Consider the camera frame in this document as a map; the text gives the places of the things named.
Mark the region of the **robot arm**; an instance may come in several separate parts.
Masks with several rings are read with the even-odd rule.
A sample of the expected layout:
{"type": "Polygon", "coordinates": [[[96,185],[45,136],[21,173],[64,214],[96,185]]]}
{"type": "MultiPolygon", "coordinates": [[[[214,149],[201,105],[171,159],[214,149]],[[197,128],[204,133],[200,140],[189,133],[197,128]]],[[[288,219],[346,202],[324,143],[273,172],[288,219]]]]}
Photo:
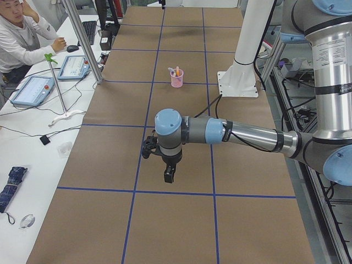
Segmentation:
{"type": "Polygon", "coordinates": [[[312,48],[316,130],[281,131],[218,117],[205,111],[182,116],[167,108],[155,116],[156,138],[142,155],[160,156],[164,181],[172,183],[185,144],[232,142],[281,153],[340,185],[351,185],[351,1],[284,1],[281,27],[286,37],[312,48]]]}

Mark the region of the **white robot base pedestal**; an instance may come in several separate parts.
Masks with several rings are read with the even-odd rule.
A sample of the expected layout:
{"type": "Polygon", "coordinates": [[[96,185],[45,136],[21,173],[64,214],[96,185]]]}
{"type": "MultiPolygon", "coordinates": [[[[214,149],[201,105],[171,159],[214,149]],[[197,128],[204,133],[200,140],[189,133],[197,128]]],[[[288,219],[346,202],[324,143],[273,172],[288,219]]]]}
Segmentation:
{"type": "Polygon", "coordinates": [[[258,97],[255,60],[275,6],[274,0],[247,2],[233,64],[227,71],[217,73],[218,89],[223,97],[258,97]]]}

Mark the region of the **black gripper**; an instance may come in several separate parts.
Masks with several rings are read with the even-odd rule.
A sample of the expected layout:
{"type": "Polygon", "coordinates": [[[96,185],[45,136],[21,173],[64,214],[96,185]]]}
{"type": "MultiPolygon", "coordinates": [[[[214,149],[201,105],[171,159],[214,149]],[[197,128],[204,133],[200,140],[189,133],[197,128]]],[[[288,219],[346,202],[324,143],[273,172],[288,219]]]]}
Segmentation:
{"type": "Polygon", "coordinates": [[[173,156],[162,155],[162,160],[166,164],[166,169],[164,171],[164,181],[166,183],[174,182],[175,166],[182,160],[182,156],[183,155],[181,153],[173,156]]]}

